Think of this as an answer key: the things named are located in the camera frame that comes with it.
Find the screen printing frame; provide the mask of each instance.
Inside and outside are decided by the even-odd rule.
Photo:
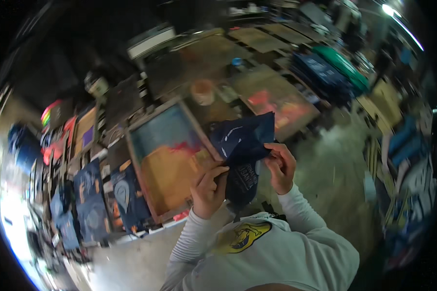
[[[143,179],[142,172],[141,172],[141,164],[140,161],[136,155],[134,144],[131,138],[131,133],[137,130],[139,127],[147,123],[148,121],[152,120],[159,114],[163,113],[165,110],[175,106],[179,105],[181,111],[185,114],[187,120],[191,123],[192,128],[194,132],[198,135],[198,138],[200,142],[204,145],[204,148],[208,151],[210,154],[210,157],[214,161],[222,161],[222,157],[220,154],[216,151],[216,149],[212,146],[212,143],[209,141],[207,136],[205,135],[204,131],[202,131],[198,121],[192,114],[192,112],[189,110],[189,108],[185,105],[182,98],[175,97],[171,99],[170,101],[165,102],[161,106],[157,107],[154,112],[150,115],[144,116],[143,118],[135,121],[129,127],[125,128],[124,135],[126,137],[126,143],[128,145],[129,155],[131,156],[131,159],[133,161],[133,167],[134,171],[136,173],[136,178],[140,184],[141,190],[143,192],[143,195],[146,199],[147,205],[149,207],[149,210],[151,211],[152,218],[154,219],[156,224],[162,224],[167,222],[169,219],[173,218],[175,215],[180,214],[181,212],[188,210],[192,207],[192,200],[186,200],[181,206],[179,206],[176,209],[169,210],[166,213],[158,214],[156,213],[156,210],[154,208],[154,204],[152,201],[151,193],[148,191],[147,185],[145,180]]]

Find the concrete floor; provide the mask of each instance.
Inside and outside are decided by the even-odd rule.
[[[373,205],[364,199],[366,166],[362,149],[369,129],[361,117],[339,109],[324,118],[334,124],[329,130],[322,129],[318,136],[288,144],[297,159],[294,181],[328,227],[356,247],[362,263],[380,239]],[[262,164],[253,206],[259,207],[266,200],[281,213],[269,177],[270,172]],[[111,248],[94,249],[92,270],[86,275],[88,284],[98,291],[158,290],[183,226]]]

